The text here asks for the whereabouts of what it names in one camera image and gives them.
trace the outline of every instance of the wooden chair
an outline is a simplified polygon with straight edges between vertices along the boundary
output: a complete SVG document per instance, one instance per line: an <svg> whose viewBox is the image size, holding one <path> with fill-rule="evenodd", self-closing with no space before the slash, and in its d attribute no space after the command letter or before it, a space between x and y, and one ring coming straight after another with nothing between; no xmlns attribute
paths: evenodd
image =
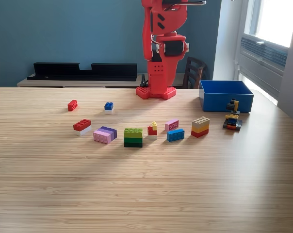
<svg viewBox="0 0 293 233"><path fill-rule="evenodd" d="M206 64L194 57L187 58L186 70L183 79L183 89L198 89L199 82L206 68Z"/></svg>

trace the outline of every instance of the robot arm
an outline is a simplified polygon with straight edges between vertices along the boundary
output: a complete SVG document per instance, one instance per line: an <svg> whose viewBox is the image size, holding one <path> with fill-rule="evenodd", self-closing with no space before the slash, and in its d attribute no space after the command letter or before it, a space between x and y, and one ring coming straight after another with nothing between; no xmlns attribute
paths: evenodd
<svg viewBox="0 0 293 233"><path fill-rule="evenodd" d="M178 35L179 29L187 19L188 5L204 5L206 1L188 0L141 0L145 8L143 27L143 52L148 62L149 90L137 88L136 94L144 99L164 98L166 93L176 90L168 88L172 85L177 64L189 51L186 37ZM152 43L156 44L153 54Z"/></svg>

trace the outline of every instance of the blue wall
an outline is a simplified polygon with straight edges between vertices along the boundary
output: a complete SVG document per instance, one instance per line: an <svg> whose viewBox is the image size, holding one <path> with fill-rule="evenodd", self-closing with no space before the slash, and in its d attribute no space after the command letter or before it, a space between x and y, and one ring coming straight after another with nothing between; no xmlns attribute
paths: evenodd
<svg viewBox="0 0 293 233"><path fill-rule="evenodd" d="M189 56L206 63L210 77L213 77L216 44L218 38L221 0L207 0L200 7L188 7Z"/></svg>
<svg viewBox="0 0 293 233"><path fill-rule="evenodd" d="M220 0L209 2L211 14L206 6L190 7L178 33L188 37L190 55L213 67ZM204 17L209 26L201 35L196 20ZM80 62L81 69L91 63L137 63L138 72L146 72L143 21L140 0L0 0L0 86L16 86L34 72L34 62ZM184 72L185 64L186 58L177 72Z"/></svg>

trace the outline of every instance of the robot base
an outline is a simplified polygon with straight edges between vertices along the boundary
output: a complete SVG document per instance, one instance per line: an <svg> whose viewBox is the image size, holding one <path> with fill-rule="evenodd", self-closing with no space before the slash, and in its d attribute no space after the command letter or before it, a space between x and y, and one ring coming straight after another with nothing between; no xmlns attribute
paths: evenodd
<svg viewBox="0 0 293 233"><path fill-rule="evenodd" d="M162 98L164 100L170 99L177 94L177 90L174 87L168 87L164 94L152 95L150 87L137 87L136 95L143 98L144 100L148 98Z"/></svg>

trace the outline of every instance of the purple lego brick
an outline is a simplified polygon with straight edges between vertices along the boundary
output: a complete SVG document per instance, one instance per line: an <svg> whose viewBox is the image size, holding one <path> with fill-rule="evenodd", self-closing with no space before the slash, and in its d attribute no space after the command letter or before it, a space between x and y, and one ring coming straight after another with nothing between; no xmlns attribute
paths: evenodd
<svg viewBox="0 0 293 233"><path fill-rule="evenodd" d="M113 131L110 131L110 130L104 130L102 128L100 129L97 129L98 131L101 131L101 132L105 132L105 133L108 133L108 134L111 134L111 141L113 141L115 138L114 138L114 132Z"/></svg>
<svg viewBox="0 0 293 233"><path fill-rule="evenodd" d="M94 132L94 141L109 144L111 142L111 134L96 130Z"/></svg>
<svg viewBox="0 0 293 233"><path fill-rule="evenodd" d="M114 132L114 139L117 138L117 130L102 126L101 129Z"/></svg>

